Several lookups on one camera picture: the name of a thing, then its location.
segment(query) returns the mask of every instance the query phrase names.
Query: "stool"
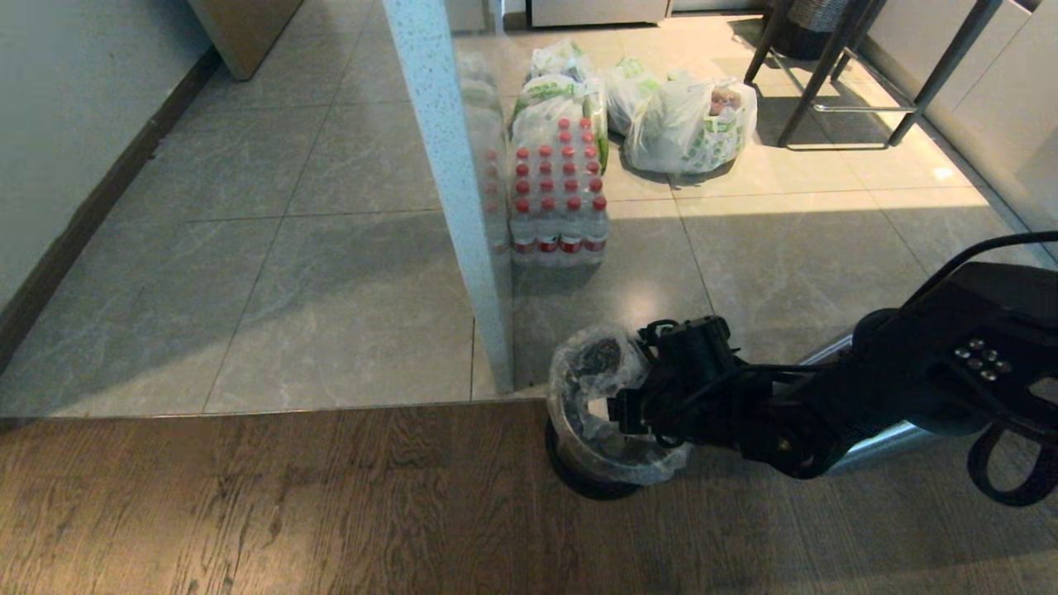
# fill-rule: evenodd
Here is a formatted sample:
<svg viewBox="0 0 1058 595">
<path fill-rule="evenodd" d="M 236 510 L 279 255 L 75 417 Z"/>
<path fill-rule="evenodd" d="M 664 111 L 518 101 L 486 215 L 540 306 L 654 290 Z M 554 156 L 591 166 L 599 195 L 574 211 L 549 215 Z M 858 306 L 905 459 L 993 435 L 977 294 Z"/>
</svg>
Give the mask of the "stool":
<svg viewBox="0 0 1058 595">
<path fill-rule="evenodd" d="M 963 21 L 962 26 L 959 28 L 959 32 L 955 33 L 955 37 L 951 40 L 948 49 L 945 50 L 944 55 L 941 56 L 941 60 L 937 61 L 936 67 L 933 72 L 930 73 L 929 78 L 923 85 L 918 94 L 915 95 L 914 101 L 909 101 L 907 94 L 899 90 L 899 87 L 894 85 L 891 80 L 886 78 L 883 74 L 878 72 L 869 62 L 867 62 L 858 53 L 860 43 L 867 37 L 868 31 L 874 23 L 875 18 L 877 18 L 878 13 L 881 12 L 884 5 L 884 0 L 851 0 L 849 5 L 845 7 L 841 19 L 838 21 L 837 28 L 831 35 L 829 41 L 827 41 L 826 47 L 823 49 L 823 55 L 819 58 L 819 64 L 816 66 L 816 71 L 813 73 L 811 78 L 808 80 L 808 85 L 802 87 L 801 83 L 794 76 L 786 66 L 785 60 L 778 52 L 771 49 L 771 43 L 779 35 L 779 31 L 783 23 L 786 21 L 786 16 L 789 13 L 790 6 L 794 4 L 794 0 L 779 0 L 776 5 L 774 11 L 771 14 L 771 18 L 768 21 L 768 26 L 764 30 L 764 35 L 761 37 L 761 41 L 756 47 L 756 53 L 753 54 L 753 60 L 749 64 L 749 69 L 746 71 L 746 84 L 751 85 L 753 78 L 756 76 L 758 71 L 760 71 L 761 66 L 764 64 L 764 59 L 769 53 L 772 54 L 779 66 L 783 68 L 784 71 L 794 80 L 794 84 L 801 89 L 801 101 L 798 102 L 797 108 L 794 109 L 794 113 L 790 114 L 789 120 L 786 121 L 786 127 L 783 129 L 782 134 L 779 136 L 779 146 L 787 146 L 790 137 L 797 130 L 798 125 L 804 118 L 804 114 L 811 107 L 820 113 L 836 113 L 836 112 L 904 112 L 907 115 L 900 121 L 900 124 L 893 130 L 893 133 L 889 137 L 886 142 L 886 146 L 896 146 L 900 144 L 904 140 L 904 136 L 908 133 L 908 130 L 922 118 L 923 112 L 929 107 L 929 104 L 936 96 L 941 87 L 948 80 L 951 73 L 959 66 L 960 60 L 966 55 L 970 47 L 978 39 L 981 31 L 984 30 L 985 25 L 988 24 L 989 19 L 999 10 L 999 5 L 1002 4 L 1003 0 L 977 0 L 973 7 L 970 8 L 970 13 L 966 16 Z M 898 91 L 900 95 L 901 103 L 907 105 L 900 105 L 898 107 L 874 107 L 874 106 L 826 106 L 816 103 L 816 95 L 819 94 L 819 90 L 823 87 L 823 83 L 826 80 L 827 75 L 831 76 L 831 80 L 837 80 L 838 76 L 844 70 L 845 66 L 849 64 L 850 58 L 856 58 L 859 60 L 864 69 L 871 73 L 876 79 L 878 79 L 887 89 L 894 89 Z"/>
</svg>

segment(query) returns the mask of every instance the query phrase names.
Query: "wooden door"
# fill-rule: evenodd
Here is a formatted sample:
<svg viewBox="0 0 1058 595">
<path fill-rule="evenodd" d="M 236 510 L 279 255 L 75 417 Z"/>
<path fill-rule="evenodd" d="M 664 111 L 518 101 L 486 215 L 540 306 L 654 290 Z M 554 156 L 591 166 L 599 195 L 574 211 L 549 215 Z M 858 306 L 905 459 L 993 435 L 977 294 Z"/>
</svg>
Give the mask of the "wooden door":
<svg viewBox="0 0 1058 595">
<path fill-rule="evenodd" d="M 188 0 L 224 64 L 249 80 L 302 0 Z"/>
</svg>

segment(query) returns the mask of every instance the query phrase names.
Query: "tile floor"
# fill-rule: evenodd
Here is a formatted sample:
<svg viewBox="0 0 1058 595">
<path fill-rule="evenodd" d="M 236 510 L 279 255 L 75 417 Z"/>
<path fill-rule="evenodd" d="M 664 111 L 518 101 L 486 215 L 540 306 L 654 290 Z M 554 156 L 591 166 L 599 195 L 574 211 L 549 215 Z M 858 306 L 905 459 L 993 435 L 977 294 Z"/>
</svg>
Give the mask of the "tile floor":
<svg viewBox="0 0 1058 595">
<path fill-rule="evenodd" d="M 680 17 L 456 47 L 493 60 L 511 106 L 531 50 L 566 36 L 599 68 L 627 55 L 741 77 L 759 30 Z M 893 122 L 814 115 L 795 149 L 774 147 L 796 88 L 770 65 L 756 83 L 758 138 L 733 166 L 670 178 L 614 150 L 606 262 L 516 271 L 515 396 L 540 395 L 554 345 L 601 322 L 715 311 L 746 357 L 790 361 L 967 245 L 1021 230 L 929 125 L 846 150 Z M 824 93 L 886 101 L 855 65 Z M 254 79 L 222 68 L 122 197 L 0 377 L 0 415 L 496 398 L 412 122 L 381 0 L 307 0 Z M 1028 249 L 990 257 L 1054 266 Z"/>
</svg>

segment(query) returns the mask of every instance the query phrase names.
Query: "robotic arm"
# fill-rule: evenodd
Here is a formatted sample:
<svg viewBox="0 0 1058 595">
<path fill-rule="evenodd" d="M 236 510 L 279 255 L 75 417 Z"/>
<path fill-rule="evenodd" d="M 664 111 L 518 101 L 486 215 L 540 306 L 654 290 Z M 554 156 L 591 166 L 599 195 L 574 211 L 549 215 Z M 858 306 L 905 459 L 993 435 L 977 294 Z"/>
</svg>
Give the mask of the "robotic arm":
<svg viewBox="0 0 1058 595">
<path fill-rule="evenodd" d="M 999 248 L 1058 241 L 1058 231 L 977 245 L 953 258 L 902 307 L 868 314 L 853 347 L 819 365 L 754 365 L 728 345 L 724 319 L 658 321 L 639 331 L 652 367 L 637 390 L 608 399 L 612 421 L 658 445 L 741 451 L 798 479 L 834 466 L 857 443 L 908 420 L 949 436 L 987 430 L 968 470 L 989 498 L 1039 502 L 1058 485 L 1058 273 L 967 263 Z M 1035 469 L 1008 491 L 987 473 L 1004 432 L 1040 445 Z"/>
</svg>

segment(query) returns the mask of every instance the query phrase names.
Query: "wooden floor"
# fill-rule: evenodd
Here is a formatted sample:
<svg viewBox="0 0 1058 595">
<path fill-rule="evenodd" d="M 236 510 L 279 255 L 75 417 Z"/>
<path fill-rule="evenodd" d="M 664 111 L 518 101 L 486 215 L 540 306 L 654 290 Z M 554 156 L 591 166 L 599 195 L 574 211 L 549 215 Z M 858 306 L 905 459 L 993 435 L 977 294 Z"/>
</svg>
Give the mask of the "wooden floor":
<svg viewBox="0 0 1058 595">
<path fill-rule="evenodd" d="M 798 482 L 699 450 L 569 492 L 542 402 L 8 422 L 0 593 L 1055 593 L 1055 498 L 992 504 L 965 440 Z"/>
</svg>

